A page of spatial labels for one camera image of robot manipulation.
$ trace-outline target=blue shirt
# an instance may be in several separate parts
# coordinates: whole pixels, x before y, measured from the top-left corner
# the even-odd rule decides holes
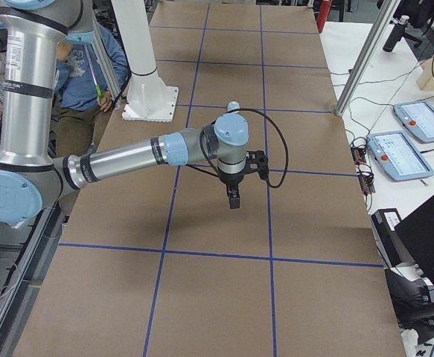
[[[111,57],[112,67],[120,86],[123,85],[127,77],[127,61],[115,38],[106,28],[99,25],[104,46]],[[57,77],[58,81],[55,91],[60,91],[63,101],[62,108],[70,108],[77,112],[99,106],[97,102],[98,93],[92,79],[92,73],[89,61],[84,50],[85,45],[73,45],[68,55],[68,62],[57,60]],[[91,45],[87,45],[89,56],[91,57],[92,67],[95,72],[96,80],[103,92],[107,90],[106,80],[96,58],[96,54]]]

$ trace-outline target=grid line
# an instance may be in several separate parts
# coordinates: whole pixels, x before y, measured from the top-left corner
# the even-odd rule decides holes
[[[258,65],[255,63],[238,63],[238,62],[207,62],[207,61],[190,61],[188,59],[156,59],[157,62],[176,62],[176,63],[202,63],[205,65],[251,65],[254,67],[259,67],[262,65]],[[275,68],[306,68],[306,69],[327,69],[328,67],[320,67],[317,65],[264,65],[266,67],[275,67]]]
[[[197,257],[215,257],[215,258],[229,258],[229,259],[239,259],[239,260],[264,260],[270,261],[270,257],[258,256],[258,255],[242,255],[242,254],[227,254],[227,253],[212,253],[206,251],[177,251],[170,249],[156,249],[156,248],[139,248],[139,247],[119,247],[114,245],[95,245],[95,244],[84,244],[84,243],[59,243],[60,247],[67,248],[87,248],[87,249],[103,249],[103,250],[113,250],[113,251],[139,251],[142,253],[165,253],[174,255],[191,255]],[[375,263],[358,263],[358,262],[338,262],[336,260],[315,260],[315,259],[297,259],[297,258],[284,258],[284,257],[273,257],[273,261],[282,263],[302,263],[302,264],[315,264],[324,266],[353,266],[353,267],[363,267],[363,268],[383,268],[382,264]]]
[[[267,113],[267,98],[264,76],[264,38],[263,38],[263,14],[261,7],[260,13],[260,38],[261,38],[261,78],[263,85],[263,113]],[[269,155],[267,120],[264,120],[264,147]],[[271,221],[271,194],[267,185],[267,215],[268,215],[268,243],[269,243],[269,289],[271,294],[271,321],[273,339],[273,357],[278,357],[278,339],[276,335],[276,299],[275,299],[275,269],[273,264],[273,242],[272,242],[272,221]]]
[[[192,108],[211,108],[211,109],[227,109],[226,106],[206,106],[202,104],[177,104],[177,106],[188,106]],[[263,111],[263,108],[253,108],[257,109],[260,112]],[[267,108],[267,112],[288,112],[288,113],[312,113],[312,114],[332,114],[330,110],[310,110],[310,109],[273,109]]]
[[[150,28],[170,28],[170,29],[186,29],[186,30],[213,30],[213,31],[235,31],[235,32],[258,32],[258,33],[293,33],[297,35],[319,35],[317,32],[304,32],[304,31],[278,31],[278,30],[242,30],[230,28],[187,28],[185,26],[165,26],[165,25],[151,25]]]
[[[203,32],[202,32],[202,40],[200,42],[200,50],[199,50],[199,57],[198,57],[198,61],[199,62],[200,62],[200,58],[202,57],[203,40],[205,38],[205,28],[207,26],[209,12],[210,12],[210,4],[208,4],[208,6],[207,6],[207,13],[206,13],[206,16],[205,16],[205,24],[204,24],[204,28],[203,28]],[[192,102],[194,100],[195,85],[197,83],[198,72],[199,72],[199,63],[197,63],[196,68],[195,68],[194,84],[193,84],[193,87],[192,87],[190,106],[188,108],[187,120],[185,122],[185,126],[188,126],[188,123],[189,123],[189,120],[190,120],[190,115],[191,115],[191,110],[192,110]],[[164,266],[164,259],[165,259],[165,254],[166,254],[166,250],[165,249],[167,248],[167,240],[168,240],[169,233],[170,233],[170,224],[172,222],[172,213],[173,213],[173,209],[174,209],[174,205],[175,205],[175,198],[176,198],[177,188],[178,188],[178,184],[179,184],[180,170],[181,170],[181,167],[178,167],[177,173],[176,173],[175,182],[174,182],[174,186],[173,186],[172,200],[170,201],[169,216],[168,216],[168,219],[167,219],[167,226],[165,228],[165,238],[164,238],[164,243],[162,245],[162,253],[161,253],[160,262],[159,262],[159,270],[158,270],[158,273],[157,273],[156,285],[155,285],[155,288],[154,288],[154,295],[153,295],[153,300],[152,300],[152,306],[150,308],[149,322],[147,324],[147,332],[146,332],[146,338],[145,338],[145,343],[144,343],[144,351],[142,352],[142,357],[147,357],[147,351],[149,349],[150,334],[152,332],[153,317],[154,317],[154,313],[156,311],[157,296],[159,294],[159,285],[160,285],[160,280],[161,280],[161,276],[162,276],[162,269],[163,269],[163,266]]]

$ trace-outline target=cardboard table surface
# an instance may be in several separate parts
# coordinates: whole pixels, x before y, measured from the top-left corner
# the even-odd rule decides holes
[[[151,33],[173,122],[115,112],[99,150],[199,129],[236,100],[283,130],[286,181],[247,176],[239,210],[188,167],[85,188],[14,356],[404,356],[312,10],[162,2]],[[276,183],[281,142],[242,114]]]

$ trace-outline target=black band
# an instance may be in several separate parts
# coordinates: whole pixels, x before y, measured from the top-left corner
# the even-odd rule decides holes
[[[0,170],[11,171],[14,173],[45,173],[47,171],[52,171],[53,169],[53,164],[46,166],[24,166],[4,164],[0,162]]]
[[[55,30],[58,30],[59,32],[64,33],[65,35],[68,34],[68,28],[60,24],[59,22],[47,19],[43,16],[36,15],[35,13],[29,13],[28,11],[19,10],[19,9],[13,9],[12,7],[0,7],[0,15],[11,15],[20,17],[25,20],[30,20],[32,22],[36,22],[38,24],[48,26],[49,28],[53,28]]]
[[[152,147],[152,154],[158,165],[165,164],[164,157],[162,156],[162,151],[160,150],[159,138],[154,137],[150,139],[150,147]]]
[[[135,74],[136,76],[146,77],[146,76],[150,76],[152,73],[155,73],[156,71],[157,71],[157,67],[156,67],[156,69],[154,69],[152,72],[149,72],[149,73],[147,73],[147,74],[139,74],[139,73],[135,73],[135,72],[133,72],[132,70],[131,70],[131,73],[132,73],[132,74]]]
[[[56,173],[56,176],[58,176],[58,178],[60,179],[60,194],[58,195],[58,197],[61,196],[61,193],[63,193],[63,178],[60,175],[60,172],[57,170],[56,167],[53,167],[53,171],[54,173]]]
[[[84,179],[87,182],[91,184],[92,182],[100,181],[99,178],[95,176],[95,173],[92,172],[91,154],[86,154],[81,156],[80,166],[81,166],[81,172],[83,173]]]
[[[35,86],[34,84],[16,82],[14,80],[4,80],[3,89],[13,93],[25,94],[44,99],[51,99],[53,97],[53,89]]]
[[[77,26],[77,24],[79,24],[79,22],[81,21],[81,18],[83,17],[83,10],[84,10],[84,5],[83,5],[83,0],[80,1],[80,13],[77,15],[77,19],[75,22],[73,22],[73,24],[71,26],[69,26],[69,30],[72,30],[73,28],[75,28]]]
[[[80,188],[76,186],[76,184],[74,184],[73,179],[71,178],[71,173],[69,173],[68,159],[69,156],[63,158],[63,174],[69,186],[71,186],[71,188],[73,188],[74,190],[79,190]]]

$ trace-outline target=white desk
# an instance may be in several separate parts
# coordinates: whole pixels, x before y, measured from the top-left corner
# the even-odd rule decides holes
[[[331,72],[347,73],[348,69],[354,67],[370,28],[370,24],[341,22],[328,22],[325,25],[321,39]],[[395,46],[393,52],[387,53],[382,50],[383,42],[386,41],[391,29],[392,27],[389,27],[386,35],[382,36],[361,82],[391,80],[410,72],[417,65],[417,59],[404,39]],[[377,103],[397,104],[430,97],[434,95],[434,92],[418,89],[416,80],[421,72],[422,69],[418,67],[409,76],[403,76],[393,82],[361,84],[357,87],[353,98],[365,97]],[[335,85],[345,83],[347,79],[348,74],[332,75]],[[340,96],[343,88],[343,86],[334,87],[337,97]],[[430,99],[429,102],[434,106],[434,98]],[[357,99],[351,103],[350,107],[353,118],[369,128],[377,120],[372,133],[403,130],[395,118],[391,106],[377,106],[366,100]],[[346,129],[351,130],[356,136],[367,135],[366,129],[351,120],[349,109],[345,111],[343,118]],[[352,141],[350,134],[348,134],[348,140],[349,142]],[[419,150],[434,147],[434,144],[421,144],[414,138],[412,141]],[[434,169],[434,152],[424,154],[424,157]],[[401,217],[404,218],[434,194],[434,176],[424,179],[428,186],[425,186],[420,180],[393,182],[384,174],[373,158],[371,167],[374,171],[376,193],[372,195],[373,202],[369,213],[381,208],[397,208]]]

